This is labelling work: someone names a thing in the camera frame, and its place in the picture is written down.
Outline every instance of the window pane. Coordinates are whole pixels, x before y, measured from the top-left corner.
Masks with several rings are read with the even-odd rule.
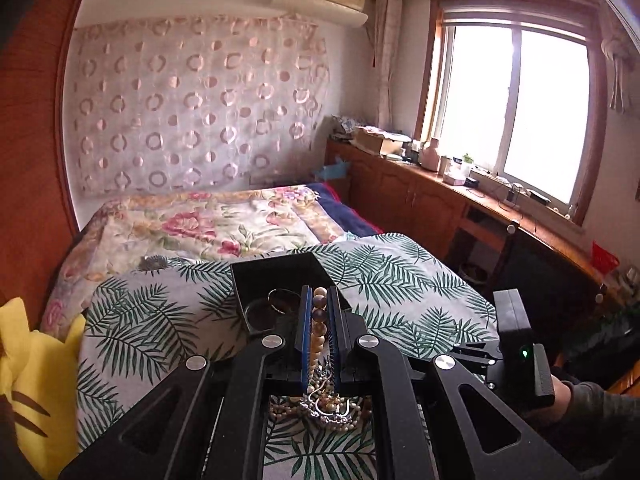
[[[523,31],[520,93],[504,172],[568,204],[588,108],[586,47]]]
[[[509,98],[511,29],[457,27],[438,151],[493,169]]]

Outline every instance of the silver bolt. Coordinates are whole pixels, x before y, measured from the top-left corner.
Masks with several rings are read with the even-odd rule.
[[[442,370],[451,370],[456,365],[456,360],[450,355],[442,354],[436,357],[436,366]]]
[[[202,370],[207,365],[207,360],[201,355],[192,355],[187,359],[189,370]]]
[[[282,338],[279,335],[271,334],[262,338],[262,346],[265,348],[277,348],[282,343]]]
[[[374,335],[363,335],[358,338],[358,344],[364,348],[375,348],[380,340]]]

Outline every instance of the pile of jewelry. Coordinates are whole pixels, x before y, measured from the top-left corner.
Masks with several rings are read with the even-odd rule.
[[[326,294],[323,287],[314,290],[309,352],[309,384],[302,397],[271,399],[272,420],[289,415],[306,415],[329,430],[353,430],[360,418],[370,416],[370,401],[359,397],[340,397],[334,392],[329,351],[324,347],[327,334]]]

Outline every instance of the white tablecloth with green leaves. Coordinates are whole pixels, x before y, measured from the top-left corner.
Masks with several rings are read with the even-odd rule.
[[[299,251],[316,255],[370,332],[408,355],[429,358],[497,335],[494,307],[403,235]],[[82,449],[187,357],[222,359],[246,344],[228,261],[174,258],[163,270],[112,277],[96,289],[86,318],[78,377]],[[269,422],[265,480],[375,477],[370,424],[335,433],[304,418]]]

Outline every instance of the person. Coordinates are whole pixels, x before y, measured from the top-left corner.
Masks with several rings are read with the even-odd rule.
[[[555,403],[524,419],[585,479],[637,474],[640,398],[610,394],[595,383],[552,379]]]

